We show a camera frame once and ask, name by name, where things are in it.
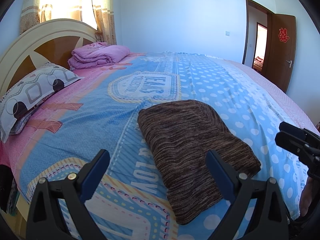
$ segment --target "curtain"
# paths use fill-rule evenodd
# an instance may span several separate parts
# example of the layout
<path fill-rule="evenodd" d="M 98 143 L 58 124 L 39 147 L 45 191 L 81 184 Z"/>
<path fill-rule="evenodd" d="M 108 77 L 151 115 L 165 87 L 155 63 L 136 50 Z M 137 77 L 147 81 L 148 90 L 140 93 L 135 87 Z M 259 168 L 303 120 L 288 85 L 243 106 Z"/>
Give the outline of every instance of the curtain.
<path fill-rule="evenodd" d="M 92 8 L 97 22 L 97 40 L 116 45 L 113 0 L 92 0 Z"/>
<path fill-rule="evenodd" d="M 24 0 L 20 34 L 44 21 L 69 18 L 82 21 L 82 0 Z"/>

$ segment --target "wooden headboard panel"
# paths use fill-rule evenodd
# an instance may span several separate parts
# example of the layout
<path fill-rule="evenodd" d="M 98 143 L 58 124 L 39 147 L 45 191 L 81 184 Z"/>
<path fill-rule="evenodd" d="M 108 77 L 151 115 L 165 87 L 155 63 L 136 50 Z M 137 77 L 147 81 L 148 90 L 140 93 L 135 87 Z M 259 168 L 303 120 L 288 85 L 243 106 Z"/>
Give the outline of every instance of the wooden headboard panel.
<path fill-rule="evenodd" d="M 97 30 L 71 19 L 43 22 L 20 35 L 0 58 L 0 96 L 50 61 L 69 68 L 71 51 L 96 41 Z"/>

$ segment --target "wooden door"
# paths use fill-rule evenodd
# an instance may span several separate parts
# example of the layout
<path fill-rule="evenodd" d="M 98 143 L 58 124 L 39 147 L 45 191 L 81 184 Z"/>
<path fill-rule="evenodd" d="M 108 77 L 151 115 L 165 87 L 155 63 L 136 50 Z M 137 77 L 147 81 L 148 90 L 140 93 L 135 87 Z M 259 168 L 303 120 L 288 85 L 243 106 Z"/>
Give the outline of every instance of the wooden door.
<path fill-rule="evenodd" d="M 262 75 L 287 91 L 296 52 L 296 18 L 285 14 L 272 14 L 271 39 L 267 39 L 269 57 L 263 64 Z"/>

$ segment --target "brown folded blanket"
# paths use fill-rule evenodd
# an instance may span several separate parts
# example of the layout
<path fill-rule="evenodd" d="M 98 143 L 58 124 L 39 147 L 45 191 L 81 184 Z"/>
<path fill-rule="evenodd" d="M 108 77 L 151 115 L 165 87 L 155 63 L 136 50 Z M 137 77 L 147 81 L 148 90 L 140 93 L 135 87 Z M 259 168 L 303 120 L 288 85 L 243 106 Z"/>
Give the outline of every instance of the brown folded blanket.
<path fill-rule="evenodd" d="M 138 124 L 168 188 L 178 224 L 191 222 L 222 196 L 205 164 L 214 149 L 236 171 L 260 171 L 251 148 L 232 135 L 217 112 L 195 100 L 163 103 L 139 112 Z"/>

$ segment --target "door frame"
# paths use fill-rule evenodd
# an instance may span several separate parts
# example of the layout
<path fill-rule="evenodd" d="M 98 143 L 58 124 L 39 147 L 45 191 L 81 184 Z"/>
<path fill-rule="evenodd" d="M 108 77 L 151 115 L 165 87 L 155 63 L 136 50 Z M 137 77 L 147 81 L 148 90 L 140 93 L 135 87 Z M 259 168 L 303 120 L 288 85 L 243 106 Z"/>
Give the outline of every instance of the door frame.
<path fill-rule="evenodd" d="M 258 25 L 264 27 L 267 30 L 267 36 L 268 36 L 268 27 L 265 27 L 263 24 L 257 22 L 256 45 L 254 47 L 254 54 L 253 54 L 253 60 L 252 60 L 251 68 L 253 67 L 254 59 L 255 59 L 255 56 L 256 56 L 257 41 L 258 41 Z"/>
<path fill-rule="evenodd" d="M 244 53 L 243 53 L 243 58 L 242 58 L 242 64 L 244 64 L 245 55 L 247 54 L 247 46 L 248 46 L 248 35 L 249 35 L 248 6 L 254 7 L 267 15 L 267 21 L 268 21 L 267 28 L 269 30 L 272 30 L 272 14 L 274 13 L 274 12 L 270 11 L 268 8 L 264 7 L 263 5 L 255 2 L 254 0 L 245 0 L 245 4 L 246 4 L 246 12 L 247 12 L 247 28 L 246 28 L 246 34 L 245 34 L 245 43 L 244 43 Z M 270 46 L 271 46 L 271 34 L 272 34 L 272 32 L 267 33 L 267 45 L 266 45 L 266 52 L 265 52 L 265 57 L 264 57 L 266 61 L 263 61 L 263 65 L 265 65 L 265 63 L 266 63 L 266 65 L 268 65 L 269 55 L 270 55 Z"/>

